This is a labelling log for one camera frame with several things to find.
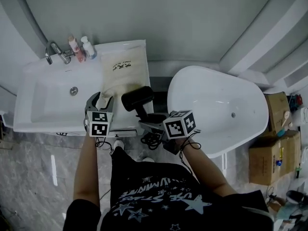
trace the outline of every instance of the sink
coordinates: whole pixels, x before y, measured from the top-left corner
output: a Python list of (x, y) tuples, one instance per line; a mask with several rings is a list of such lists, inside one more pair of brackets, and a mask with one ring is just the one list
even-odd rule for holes
[[(100, 54), (123, 51), (145, 45), (144, 40), (126, 41), (96, 45), (98, 57), (79, 63), (72, 57), (64, 64), (58, 55), (51, 56), (53, 63), (46, 59), (25, 66), (22, 82), (17, 93), (14, 117), (14, 131), (19, 132), (71, 132), (84, 135), (84, 108), (88, 98), (102, 90), (103, 68)], [(70, 90), (77, 87), (76, 95)], [(153, 112), (153, 104), (145, 105), (148, 113)], [(112, 130), (136, 130), (136, 112), (127, 112), (120, 100), (115, 98)]]

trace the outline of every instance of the faucet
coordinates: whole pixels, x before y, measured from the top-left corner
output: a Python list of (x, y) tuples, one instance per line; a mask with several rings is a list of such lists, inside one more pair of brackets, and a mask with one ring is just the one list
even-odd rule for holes
[(50, 47), (58, 54), (58, 56), (63, 60), (65, 64), (69, 64), (71, 62), (71, 55), (74, 55), (72, 50), (62, 51), (57, 43), (53, 40), (49, 40), (46, 44), (45, 56), (49, 65), (52, 64), (52, 59), (50, 57)]

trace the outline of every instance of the gray floor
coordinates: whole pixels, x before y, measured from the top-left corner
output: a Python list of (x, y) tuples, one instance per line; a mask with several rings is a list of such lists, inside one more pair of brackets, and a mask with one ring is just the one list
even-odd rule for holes
[[(74, 174), (83, 137), (10, 132), (8, 140), (17, 144), (12, 150), (0, 149), (0, 205), (14, 230), (60, 231), (63, 215), (72, 202)], [(180, 159), (163, 148), (150, 151), (140, 137), (123, 139), (127, 153), (136, 161), (149, 156), (156, 162), (180, 164)], [(227, 154), (227, 180), (239, 193), (266, 186), (248, 183), (247, 143)], [(53, 183), (51, 155), (54, 155), (57, 186)], [(221, 168), (221, 157), (213, 161)], [(98, 149), (100, 196), (110, 189), (111, 158), (109, 151)], [(293, 174), (282, 177), (273, 186), (284, 197)], [(110, 195), (101, 200), (101, 209), (109, 206)]]

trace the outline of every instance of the bathtub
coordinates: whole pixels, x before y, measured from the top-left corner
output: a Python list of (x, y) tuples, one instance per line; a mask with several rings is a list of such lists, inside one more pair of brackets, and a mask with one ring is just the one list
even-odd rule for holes
[(193, 110), (201, 130), (193, 139), (210, 158), (260, 135), (269, 119), (265, 97), (255, 83), (199, 66), (175, 74), (167, 106), (169, 112)]

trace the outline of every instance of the star print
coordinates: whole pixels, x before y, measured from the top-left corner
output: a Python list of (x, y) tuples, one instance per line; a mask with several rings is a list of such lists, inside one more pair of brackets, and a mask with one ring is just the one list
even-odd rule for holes
[(150, 178), (151, 178), (152, 176), (148, 176), (148, 177), (146, 177), (146, 178), (142, 178), (143, 179), (143, 183), (145, 183), (146, 181), (148, 181), (148, 182), (150, 182)]
[(165, 190), (160, 190), (158, 191), (158, 194), (161, 195), (161, 194), (164, 194), (166, 191)]
[(133, 208), (133, 206), (130, 206), (129, 203), (128, 204), (125, 204), (125, 205), (122, 205), (120, 204), (120, 207), (115, 209), (113, 212), (116, 212), (116, 211), (120, 211), (120, 216), (123, 215), (123, 212), (126, 210), (126, 209), (131, 209)]
[(178, 231), (178, 230), (180, 230), (179, 224), (176, 224), (176, 225), (172, 224), (172, 227), (170, 228), (170, 230), (172, 230), (172, 231)]
[(141, 222), (141, 218), (149, 216), (145, 213), (142, 213), (142, 208), (137, 211), (133, 211), (133, 210), (128, 210), (128, 211), (130, 212), (130, 216), (128, 217), (128, 220), (135, 218), (138, 222)]
[(163, 206), (162, 206), (162, 209), (168, 210), (168, 209), (169, 209), (169, 206), (163, 205)]
[(211, 203), (202, 202), (202, 195), (198, 195), (194, 200), (189, 199), (181, 199), (181, 201), (188, 204), (188, 207), (185, 210), (192, 210), (194, 209), (199, 214), (203, 214), (203, 207), (212, 205)]

